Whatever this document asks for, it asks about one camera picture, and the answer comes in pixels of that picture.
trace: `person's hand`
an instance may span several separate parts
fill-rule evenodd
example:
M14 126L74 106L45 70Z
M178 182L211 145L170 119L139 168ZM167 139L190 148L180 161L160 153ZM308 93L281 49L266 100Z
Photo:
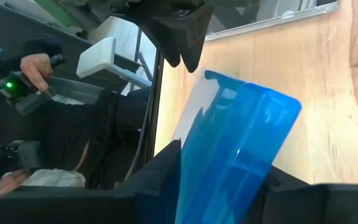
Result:
M18 170L2 178L0 180L0 196L8 194L18 188L29 176L26 171Z
M33 54L22 58L20 68L40 91L48 90L45 79L53 74L53 70L47 54Z

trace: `blue plastic film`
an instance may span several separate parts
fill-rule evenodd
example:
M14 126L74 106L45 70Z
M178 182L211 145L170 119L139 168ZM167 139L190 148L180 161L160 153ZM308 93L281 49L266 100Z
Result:
M205 71L173 139L181 139L176 223L240 223L295 122L299 101Z

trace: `black camera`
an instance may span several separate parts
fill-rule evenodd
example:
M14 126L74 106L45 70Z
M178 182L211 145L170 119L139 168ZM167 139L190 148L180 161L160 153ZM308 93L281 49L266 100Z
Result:
M41 144L37 141L14 141L0 146L0 179L7 172L45 167Z

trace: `wooden table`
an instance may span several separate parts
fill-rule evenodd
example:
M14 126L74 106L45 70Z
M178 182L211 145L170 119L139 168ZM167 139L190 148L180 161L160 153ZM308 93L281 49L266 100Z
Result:
M303 105L274 165L311 184L358 183L358 0L331 14L205 43L199 69L288 94ZM195 82L165 63L155 152L166 146Z

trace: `black frame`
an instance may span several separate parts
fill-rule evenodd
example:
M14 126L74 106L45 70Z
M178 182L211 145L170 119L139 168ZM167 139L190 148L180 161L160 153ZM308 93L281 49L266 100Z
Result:
M164 57L157 50L154 65L154 80L152 84L152 99L149 106L149 117L147 119L147 141L145 142L144 164L154 157L155 137L157 133L158 109L160 105L161 84L163 75Z

